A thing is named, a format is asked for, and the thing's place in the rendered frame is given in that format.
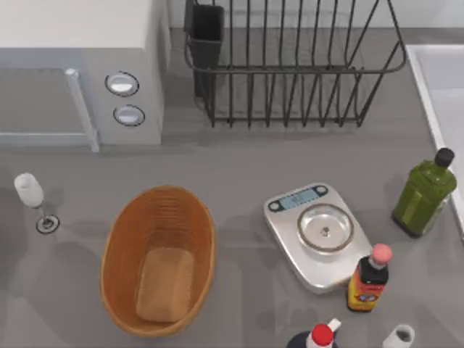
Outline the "green bottle with black cap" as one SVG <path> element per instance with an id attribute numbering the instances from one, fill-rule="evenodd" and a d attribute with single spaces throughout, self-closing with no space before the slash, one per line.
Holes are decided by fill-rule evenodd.
<path id="1" fill-rule="evenodd" d="M 409 172 L 391 218 L 413 238 L 431 230 L 457 188 L 457 179 L 450 170 L 454 158 L 451 149 L 442 147 L 432 160 L 420 162 Z"/>

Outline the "black cutlery holder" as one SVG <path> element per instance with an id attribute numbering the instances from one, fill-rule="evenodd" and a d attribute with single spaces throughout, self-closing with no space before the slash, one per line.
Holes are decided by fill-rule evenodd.
<path id="1" fill-rule="evenodd" d="M 214 85 L 214 70 L 220 60 L 223 42 L 225 9 L 215 4 L 200 4 L 186 0 L 184 31 L 191 55 L 196 97 L 211 99 Z"/>

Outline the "small microwave knob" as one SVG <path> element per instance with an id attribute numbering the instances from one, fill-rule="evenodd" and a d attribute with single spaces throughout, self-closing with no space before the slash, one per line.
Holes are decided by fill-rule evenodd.
<path id="1" fill-rule="evenodd" d="M 127 104 L 113 110 L 113 118 L 125 127 L 137 127 L 145 121 L 145 113 L 135 105 Z"/>

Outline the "large microwave knob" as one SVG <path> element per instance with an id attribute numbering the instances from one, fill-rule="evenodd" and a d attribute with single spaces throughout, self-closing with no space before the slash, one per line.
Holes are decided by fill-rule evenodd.
<path id="1" fill-rule="evenodd" d="M 138 79 L 129 72 L 123 71 L 107 75 L 104 84 L 110 93 L 120 97 L 132 96 L 140 88 Z"/>

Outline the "brown wicker basket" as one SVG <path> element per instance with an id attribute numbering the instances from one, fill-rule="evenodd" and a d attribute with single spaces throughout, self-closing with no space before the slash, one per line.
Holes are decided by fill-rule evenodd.
<path id="1" fill-rule="evenodd" d="M 181 186 L 155 186 L 141 192 L 115 219 L 101 257 L 100 294 L 109 317 L 134 336 L 171 336 L 201 310 L 215 274 L 216 233 L 210 211 Z M 174 323 L 144 320 L 136 302 L 144 260 L 161 248 L 189 251 L 194 258 L 189 310 Z"/>

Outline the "dark bottle with red cap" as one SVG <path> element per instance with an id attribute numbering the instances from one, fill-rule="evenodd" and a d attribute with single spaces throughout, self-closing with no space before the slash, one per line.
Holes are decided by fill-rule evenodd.
<path id="1" fill-rule="evenodd" d="M 294 335 L 286 344 L 286 348 L 339 348 L 336 343 L 336 332 L 341 321 L 333 318 L 329 323 L 318 323 L 310 331 Z"/>

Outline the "pale microwave oven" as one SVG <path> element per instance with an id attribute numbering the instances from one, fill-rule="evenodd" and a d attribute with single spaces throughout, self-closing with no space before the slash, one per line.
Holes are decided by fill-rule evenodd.
<path id="1" fill-rule="evenodd" d="M 99 149 L 160 144 L 170 49 L 167 0 L 0 0 L 0 145 L 90 147 L 68 68 L 80 73 Z M 136 94 L 107 90 L 120 71 L 138 79 Z M 127 104 L 144 111 L 141 125 L 113 118 Z"/>

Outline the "dark bottle with pink cap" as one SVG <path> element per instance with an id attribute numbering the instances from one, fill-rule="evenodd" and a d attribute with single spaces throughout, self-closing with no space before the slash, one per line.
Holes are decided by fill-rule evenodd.
<path id="1" fill-rule="evenodd" d="M 370 254 L 362 257 L 347 288 L 347 307 L 354 312 L 371 312 L 389 280 L 388 264 L 392 249 L 375 244 Z"/>

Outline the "silver kitchen scale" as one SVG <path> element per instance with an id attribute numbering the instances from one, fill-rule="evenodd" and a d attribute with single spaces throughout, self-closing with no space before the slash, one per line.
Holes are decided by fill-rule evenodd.
<path id="1" fill-rule="evenodd" d="M 344 285 L 372 249 L 347 203 L 327 183 L 272 197 L 263 213 L 292 270 L 316 294 Z"/>

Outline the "clear wine glass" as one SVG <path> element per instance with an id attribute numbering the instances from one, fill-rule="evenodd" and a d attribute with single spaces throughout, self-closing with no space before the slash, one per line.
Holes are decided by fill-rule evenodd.
<path id="1" fill-rule="evenodd" d="M 36 230 L 47 235 L 54 233 L 60 221 L 56 215 L 47 214 L 44 211 L 44 190 L 36 177 L 31 173 L 21 173 L 14 179 L 14 187 L 21 202 L 33 210 L 37 210 L 40 218 L 36 222 Z"/>

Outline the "loaf of bread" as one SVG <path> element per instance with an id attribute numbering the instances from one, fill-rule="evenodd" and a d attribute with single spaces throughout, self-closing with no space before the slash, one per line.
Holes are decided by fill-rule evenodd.
<path id="1" fill-rule="evenodd" d="M 144 320 L 174 323 L 189 311 L 194 258 L 185 249 L 156 248 L 142 267 L 136 313 Z"/>

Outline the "white cup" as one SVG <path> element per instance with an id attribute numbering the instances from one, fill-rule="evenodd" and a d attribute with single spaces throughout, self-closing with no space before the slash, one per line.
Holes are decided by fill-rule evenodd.
<path id="1" fill-rule="evenodd" d="M 414 340 L 415 330 L 408 324 L 399 324 L 384 339 L 382 348 L 411 348 Z"/>

